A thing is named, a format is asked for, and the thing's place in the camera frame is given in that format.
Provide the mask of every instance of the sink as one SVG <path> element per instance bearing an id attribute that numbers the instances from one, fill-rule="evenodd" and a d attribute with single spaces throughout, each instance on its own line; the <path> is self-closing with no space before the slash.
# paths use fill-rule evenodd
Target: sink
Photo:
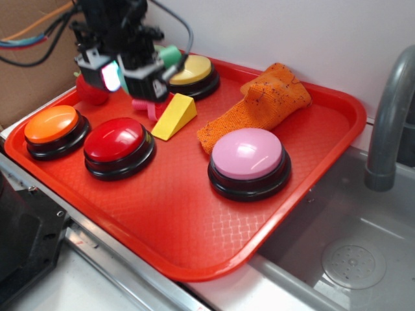
<path id="1" fill-rule="evenodd" d="M 415 171 L 374 192 L 366 158 L 349 148 L 257 253 L 346 310 L 413 310 Z"/>

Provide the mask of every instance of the white wall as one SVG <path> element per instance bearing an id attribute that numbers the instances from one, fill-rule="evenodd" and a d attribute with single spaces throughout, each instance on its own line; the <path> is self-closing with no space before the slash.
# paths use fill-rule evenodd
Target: white wall
<path id="1" fill-rule="evenodd" d="M 193 52 L 255 69 L 274 62 L 298 78 L 358 98 L 375 112 L 401 51 L 415 44 L 414 0 L 177 0 Z M 185 29 L 150 3 L 147 24 L 184 48 Z"/>

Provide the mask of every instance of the orange sock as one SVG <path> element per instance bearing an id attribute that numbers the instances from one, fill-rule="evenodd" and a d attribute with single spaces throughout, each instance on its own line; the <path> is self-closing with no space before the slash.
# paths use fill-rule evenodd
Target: orange sock
<path id="1" fill-rule="evenodd" d="M 225 114 L 197 131 L 206 153 L 225 134 L 241 128 L 271 130 L 292 112 L 311 105 L 311 96 L 294 74 L 275 63 L 257 78 L 244 84 L 244 99 Z"/>

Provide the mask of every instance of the pink object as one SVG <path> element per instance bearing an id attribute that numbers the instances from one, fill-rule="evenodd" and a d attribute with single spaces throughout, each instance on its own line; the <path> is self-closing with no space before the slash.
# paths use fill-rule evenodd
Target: pink object
<path id="1" fill-rule="evenodd" d="M 169 93 L 167 99 L 162 103 L 155 103 L 145 99 L 133 99 L 132 107 L 135 110 L 147 110 L 148 119 L 151 121 L 158 121 L 163 112 L 166 110 L 167 105 L 173 99 L 174 94 Z"/>
<path id="2" fill-rule="evenodd" d="M 271 173 L 281 162 L 282 145 L 271 132 L 243 128 L 224 135 L 213 147 L 212 160 L 222 175 L 250 180 Z"/>

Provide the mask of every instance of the yellow wedge block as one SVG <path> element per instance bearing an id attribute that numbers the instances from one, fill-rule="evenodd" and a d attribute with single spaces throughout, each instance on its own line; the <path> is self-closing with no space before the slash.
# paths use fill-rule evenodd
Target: yellow wedge block
<path id="1" fill-rule="evenodd" d="M 177 93 L 154 126 L 151 134 L 168 141 L 196 116 L 197 111 L 193 98 Z"/>

